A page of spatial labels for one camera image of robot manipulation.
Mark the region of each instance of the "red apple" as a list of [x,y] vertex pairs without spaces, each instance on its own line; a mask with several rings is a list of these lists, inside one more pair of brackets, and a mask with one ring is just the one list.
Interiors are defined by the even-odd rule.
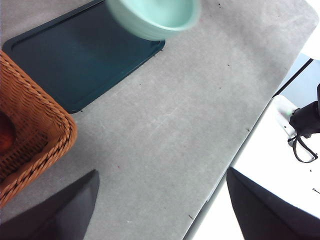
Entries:
[[0,155],[5,154],[14,144],[16,129],[10,118],[0,111]]

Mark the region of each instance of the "black object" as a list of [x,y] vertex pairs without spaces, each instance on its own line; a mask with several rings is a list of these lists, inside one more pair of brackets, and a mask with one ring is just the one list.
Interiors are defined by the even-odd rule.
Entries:
[[[293,153],[295,157],[303,163],[311,163],[318,158],[306,144],[302,141],[301,137],[310,138],[312,134],[320,133],[320,84],[317,87],[318,101],[314,101],[309,105],[298,108],[294,111],[290,118],[290,125],[295,129],[296,136],[290,138],[288,142],[293,141]],[[313,159],[310,161],[302,161],[297,155],[297,142],[301,144],[309,153],[312,154]]]
[[94,0],[8,40],[3,50],[69,113],[76,113],[159,52]]
[[93,170],[39,205],[0,226],[0,240],[82,240],[95,209]]
[[320,219],[290,205],[234,168],[226,181],[246,240],[320,240]]
[[296,77],[298,77],[305,69],[313,62],[313,59],[310,58],[274,95],[273,97],[279,95],[290,83],[292,83]]

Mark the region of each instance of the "black cable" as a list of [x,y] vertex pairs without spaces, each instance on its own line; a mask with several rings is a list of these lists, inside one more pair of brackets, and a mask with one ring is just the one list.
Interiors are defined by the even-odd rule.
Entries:
[[[318,158],[318,155],[316,153],[314,153],[309,147],[307,147],[307,145],[302,141],[301,137],[300,136],[295,136],[294,137],[295,140],[292,144],[292,148],[293,148],[293,153],[294,153],[294,156],[295,158],[301,162],[301,163],[305,163],[305,164],[309,164],[309,163],[312,163],[314,160],[316,160]],[[301,144],[301,146],[306,149],[309,153],[312,154],[312,156],[314,157],[314,159],[311,159],[310,161],[303,161],[299,158],[298,154],[297,154],[297,142],[299,142]]]

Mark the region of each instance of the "basket rim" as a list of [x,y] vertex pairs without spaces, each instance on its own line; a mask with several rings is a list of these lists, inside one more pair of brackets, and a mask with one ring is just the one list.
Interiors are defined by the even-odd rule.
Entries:
[[[20,78],[20,82],[24,84],[28,91],[42,99],[43,104],[56,114],[65,128],[64,135],[59,137],[57,143],[55,143],[45,155],[37,159],[36,154],[29,162],[24,163],[16,172],[11,173],[0,183],[0,208],[2,208],[17,193],[29,183],[33,182],[70,150],[77,139],[78,129],[72,116],[2,50],[0,51],[0,61],[18,75],[17,77]],[[46,147],[44,147],[41,152],[38,152],[38,154],[43,154],[44,149],[46,149]]]

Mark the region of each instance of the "metal rod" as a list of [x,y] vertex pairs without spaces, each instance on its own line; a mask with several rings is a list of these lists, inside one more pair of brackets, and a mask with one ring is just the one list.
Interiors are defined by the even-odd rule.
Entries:
[[292,83],[293,80],[296,79],[296,77],[299,76],[300,73],[302,73],[306,67],[312,63],[313,59],[310,58],[273,96],[279,95],[290,83]]

